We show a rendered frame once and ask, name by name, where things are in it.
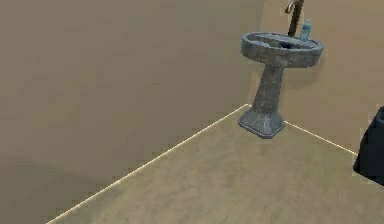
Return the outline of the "pale blue soap bottle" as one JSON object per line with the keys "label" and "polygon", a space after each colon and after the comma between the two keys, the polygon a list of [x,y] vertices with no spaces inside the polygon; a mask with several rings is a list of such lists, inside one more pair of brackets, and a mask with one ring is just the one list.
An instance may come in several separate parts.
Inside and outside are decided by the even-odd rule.
{"label": "pale blue soap bottle", "polygon": [[300,33],[300,39],[302,41],[307,41],[309,39],[311,29],[312,29],[312,19],[308,18],[307,21],[303,24],[301,33]]}

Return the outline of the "grey stone pedestal sink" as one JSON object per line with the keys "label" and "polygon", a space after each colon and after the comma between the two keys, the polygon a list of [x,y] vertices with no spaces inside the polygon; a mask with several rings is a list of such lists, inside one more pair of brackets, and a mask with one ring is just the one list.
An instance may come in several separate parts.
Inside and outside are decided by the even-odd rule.
{"label": "grey stone pedestal sink", "polygon": [[264,139],[272,139],[284,127],[279,112],[283,73],[286,68],[309,68],[321,57],[324,45],[276,32],[249,32],[242,36],[240,53],[264,65],[252,106],[238,125]]}

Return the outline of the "brown faucet pipe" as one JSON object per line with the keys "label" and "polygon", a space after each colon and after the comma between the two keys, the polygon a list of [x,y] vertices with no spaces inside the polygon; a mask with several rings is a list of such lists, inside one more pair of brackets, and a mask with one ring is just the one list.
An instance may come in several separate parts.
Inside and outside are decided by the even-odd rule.
{"label": "brown faucet pipe", "polygon": [[304,0],[291,0],[285,9],[286,14],[292,13],[292,18],[287,35],[294,37],[300,20]]}

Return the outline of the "black trash can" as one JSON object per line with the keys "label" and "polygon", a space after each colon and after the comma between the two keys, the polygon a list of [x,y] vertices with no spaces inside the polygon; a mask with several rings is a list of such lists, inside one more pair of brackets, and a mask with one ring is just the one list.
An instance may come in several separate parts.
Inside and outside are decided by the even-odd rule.
{"label": "black trash can", "polygon": [[384,106],[378,109],[361,139],[353,170],[384,186]]}

